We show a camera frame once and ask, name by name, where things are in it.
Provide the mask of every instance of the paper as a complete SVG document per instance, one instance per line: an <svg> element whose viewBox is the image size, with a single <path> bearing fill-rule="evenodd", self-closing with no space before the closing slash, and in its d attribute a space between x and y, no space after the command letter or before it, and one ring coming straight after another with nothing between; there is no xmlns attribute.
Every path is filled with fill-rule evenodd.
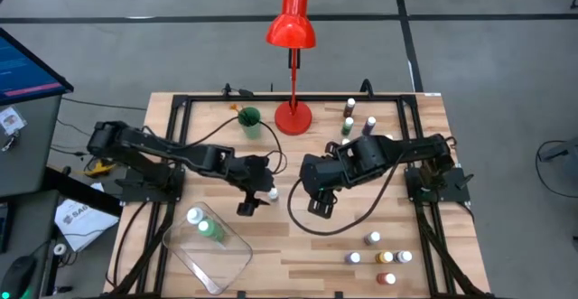
<svg viewBox="0 0 578 299"><path fill-rule="evenodd" d="M6 135L12 135L26 126L26 121L18 114L14 107L8 107L0 112L0 125Z"/></svg>
<svg viewBox="0 0 578 299"><path fill-rule="evenodd" d="M104 191L100 182L93 183L91 187L101 192ZM92 233L88 236L66 236L67 234L86 235L95 230L106 230L117 224L118 218L110 214L94 210L87 205L73 200L65 200L58 209L54 223L61 230L70 247L79 252L98 238L103 231Z"/></svg>

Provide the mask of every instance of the red desk lamp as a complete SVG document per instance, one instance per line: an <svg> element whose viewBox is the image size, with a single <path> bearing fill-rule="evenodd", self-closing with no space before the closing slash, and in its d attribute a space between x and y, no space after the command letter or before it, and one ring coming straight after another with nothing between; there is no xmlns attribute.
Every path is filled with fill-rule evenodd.
<svg viewBox="0 0 578 299"><path fill-rule="evenodd" d="M311 110L297 103L297 56L300 49L315 47L315 31L307 19L307 0L283 0L281 14L269 26L267 42L290 49L291 101L281 104L275 112L277 128L287 135L305 133L312 121Z"/></svg>

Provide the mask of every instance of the lamp shade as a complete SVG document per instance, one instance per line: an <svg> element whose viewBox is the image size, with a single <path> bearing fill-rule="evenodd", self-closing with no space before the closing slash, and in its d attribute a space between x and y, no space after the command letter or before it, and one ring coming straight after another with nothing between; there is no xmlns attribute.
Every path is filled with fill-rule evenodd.
<svg viewBox="0 0 578 299"><path fill-rule="evenodd" d="M283 0L281 14L269 26L266 40L290 49L315 47L315 31L307 19L307 0Z"/></svg>

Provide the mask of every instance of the lamp base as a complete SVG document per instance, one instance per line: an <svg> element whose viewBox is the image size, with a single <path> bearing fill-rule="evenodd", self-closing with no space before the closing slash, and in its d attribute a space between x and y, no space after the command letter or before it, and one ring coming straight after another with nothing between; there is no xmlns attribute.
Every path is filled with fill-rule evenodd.
<svg viewBox="0 0 578 299"><path fill-rule="evenodd" d="M279 131L287 135L299 135L307 132L312 122L312 114L309 107L299 102L295 114L291 114L289 101L279 105L275 112L275 123Z"/></svg>

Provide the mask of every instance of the green cup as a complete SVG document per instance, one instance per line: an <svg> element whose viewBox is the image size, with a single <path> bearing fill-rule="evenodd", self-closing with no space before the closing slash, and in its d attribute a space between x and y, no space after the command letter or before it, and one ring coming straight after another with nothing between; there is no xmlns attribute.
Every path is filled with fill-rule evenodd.
<svg viewBox="0 0 578 299"><path fill-rule="evenodd" d="M246 107L238 112L238 122L247 138L255 140L261 137L261 113L255 107Z"/></svg>

